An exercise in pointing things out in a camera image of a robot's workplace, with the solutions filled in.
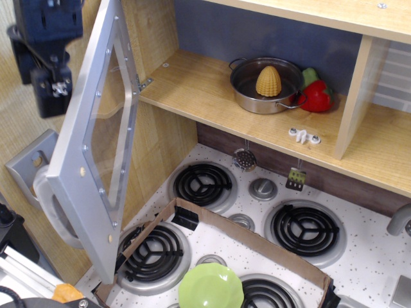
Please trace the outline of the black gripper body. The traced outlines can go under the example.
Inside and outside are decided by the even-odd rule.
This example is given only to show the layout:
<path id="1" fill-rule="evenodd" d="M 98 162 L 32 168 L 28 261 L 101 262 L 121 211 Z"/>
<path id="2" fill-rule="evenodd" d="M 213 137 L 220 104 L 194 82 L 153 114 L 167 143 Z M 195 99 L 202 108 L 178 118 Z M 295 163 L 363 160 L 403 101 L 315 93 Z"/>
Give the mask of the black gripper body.
<path id="1" fill-rule="evenodd" d="M 16 62 L 48 69 L 70 61 L 68 43 L 83 36 L 83 1 L 13 1 L 15 24 L 7 29 Z"/>

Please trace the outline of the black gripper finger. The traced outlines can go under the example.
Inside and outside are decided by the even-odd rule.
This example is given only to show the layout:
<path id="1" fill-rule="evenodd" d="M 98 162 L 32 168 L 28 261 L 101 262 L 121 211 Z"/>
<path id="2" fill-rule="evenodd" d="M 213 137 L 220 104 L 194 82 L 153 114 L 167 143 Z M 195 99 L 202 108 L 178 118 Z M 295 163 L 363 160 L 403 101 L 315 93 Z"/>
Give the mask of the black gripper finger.
<path id="1" fill-rule="evenodd" d="M 39 61 L 35 53 L 27 45 L 14 40 L 13 52 L 23 85 L 39 84 Z"/>
<path id="2" fill-rule="evenodd" d="M 61 80 L 54 81 L 47 69 L 35 68 L 30 72 L 31 84 L 39 116 L 43 119 L 64 115 L 67 112 L 73 90 L 71 70 L 64 66 L 60 71 Z"/>

